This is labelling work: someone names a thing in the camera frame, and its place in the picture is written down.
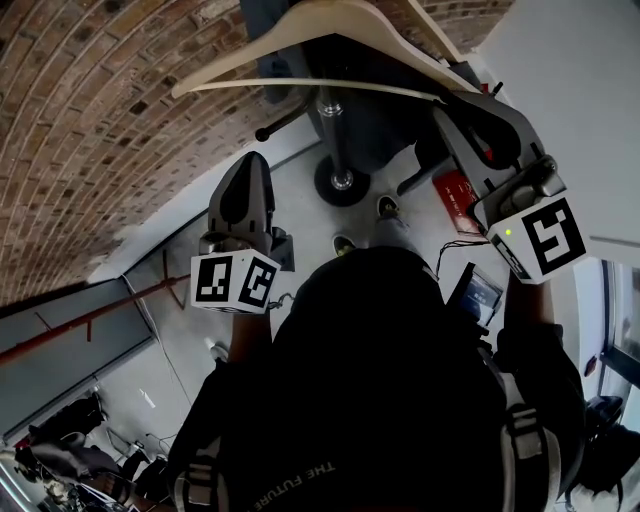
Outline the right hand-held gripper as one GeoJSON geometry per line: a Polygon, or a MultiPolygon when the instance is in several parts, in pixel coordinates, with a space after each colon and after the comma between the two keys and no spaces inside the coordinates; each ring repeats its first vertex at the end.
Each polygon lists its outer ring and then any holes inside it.
{"type": "Polygon", "coordinates": [[[433,117],[480,199],[472,218],[520,282],[544,283],[586,257],[572,196],[551,156],[506,182],[505,170],[519,165],[532,143],[542,147],[522,113],[489,95],[452,92],[449,112],[434,106],[433,117]]]}

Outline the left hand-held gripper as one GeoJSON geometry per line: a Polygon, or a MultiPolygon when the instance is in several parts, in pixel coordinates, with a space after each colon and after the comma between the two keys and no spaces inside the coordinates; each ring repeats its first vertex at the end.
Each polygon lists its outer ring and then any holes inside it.
{"type": "Polygon", "coordinates": [[[191,258],[192,306],[260,315],[281,308],[285,299],[293,297],[286,292],[271,298],[277,275],[295,270],[293,237],[275,228],[268,255],[238,239],[270,243],[274,211],[269,164],[260,153],[248,152],[227,170],[211,196],[208,227],[212,232],[201,237],[200,254],[191,258]]]}

